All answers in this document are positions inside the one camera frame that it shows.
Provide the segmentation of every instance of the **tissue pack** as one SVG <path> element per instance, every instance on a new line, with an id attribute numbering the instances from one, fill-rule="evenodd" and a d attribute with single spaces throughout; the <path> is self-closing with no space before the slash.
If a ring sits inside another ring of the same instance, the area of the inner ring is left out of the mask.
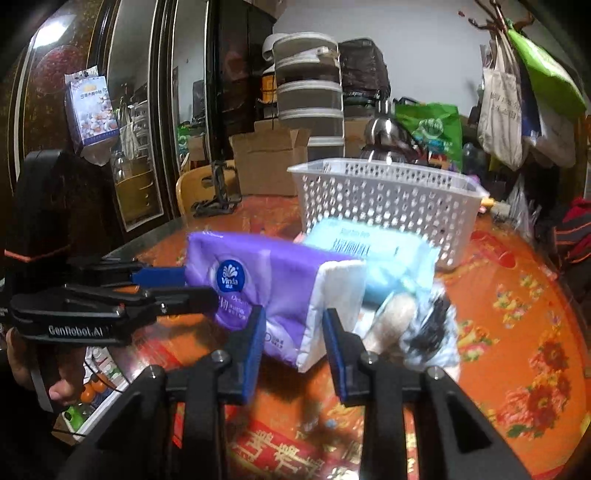
<path id="1" fill-rule="evenodd" d="M 365 258 L 365 302 L 376 307 L 392 292 L 408 292 L 419 301 L 428 299 L 440 250 L 415 233 L 336 218 L 314 225 L 304 244 Z"/>
<path id="2" fill-rule="evenodd" d="M 262 235 L 195 232 L 188 238 L 185 275 L 190 286 L 220 295 L 216 321 L 229 330 L 246 325 L 252 306 L 267 317 L 265 353 L 306 372 L 326 353 L 322 315 L 335 308 L 352 331 L 365 289 L 362 260 Z"/>

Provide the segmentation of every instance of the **light blue tissue pack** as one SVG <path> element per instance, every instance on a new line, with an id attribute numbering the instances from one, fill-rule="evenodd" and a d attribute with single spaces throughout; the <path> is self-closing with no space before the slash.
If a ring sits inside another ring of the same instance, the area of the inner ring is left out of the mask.
<path id="1" fill-rule="evenodd" d="M 314 225 L 304 244 L 366 259 L 363 302 L 374 306 L 392 292 L 411 293 L 419 302 L 428 300 L 440 250 L 416 233 L 336 218 Z"/>

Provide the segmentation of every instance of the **green reusable bag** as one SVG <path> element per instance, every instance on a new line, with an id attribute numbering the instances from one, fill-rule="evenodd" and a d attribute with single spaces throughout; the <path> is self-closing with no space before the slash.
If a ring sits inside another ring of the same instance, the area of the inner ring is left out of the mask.
<path id="1" fill-rule="evenodd" d="M 396 120 L 435 154 L 446 155 L 462 171 L 462 123 L 456 105 L 396 105 Z"/>
<path id="2" fill-rule="evenodd" d="M 572 121 L 585 113 L 585 100 L 560 63 L 515 30 L 509 30 L 509 38 L 525 63 L 536 97 Z"/>

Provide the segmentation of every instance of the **purple tissue pack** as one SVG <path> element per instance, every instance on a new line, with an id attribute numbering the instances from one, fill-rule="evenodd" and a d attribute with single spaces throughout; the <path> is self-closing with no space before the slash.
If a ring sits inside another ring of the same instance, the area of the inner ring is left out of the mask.
<path id="1" fill-rule="evenodd" d="M 244 328 L 253 305 L 267 317 L 265 353 L 306 372 L 326 353 L 322 315 L 335 308 L 352 331 L 365 291 L 364 260 L 263 235 L 195 232 L 188 237 L 185 276 L 220 295 L 215 319 Z"/>

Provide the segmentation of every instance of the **blue gripper pad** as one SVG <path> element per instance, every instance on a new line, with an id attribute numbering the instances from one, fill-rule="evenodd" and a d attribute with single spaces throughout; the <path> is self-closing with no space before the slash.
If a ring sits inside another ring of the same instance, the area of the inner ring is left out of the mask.
<path id="1" fill-rule="evenodd" d="M 265 345 L 267 317 L 260 305 L 252 308 L 246 326 L 229 335 L 224 350 L 232 358 L 230 367 L 218 379 L 221 401 L 245 405 L 252 400 Z"/>
<path id="2" fill-rule="evenodd" d="M 144 267 L 131 275 L 141 288 L 184 287 L 184 267 Z"/>
<path id="3" fill-rule="evenodd" d="M 346 407 L 363 405 L 371 394 L 371 379 L 361 370 L 360 358 L 366 353 L 359 335 L 345 332 L 335 309 L 322 315 L 324 344 L 335 392 Z"/>

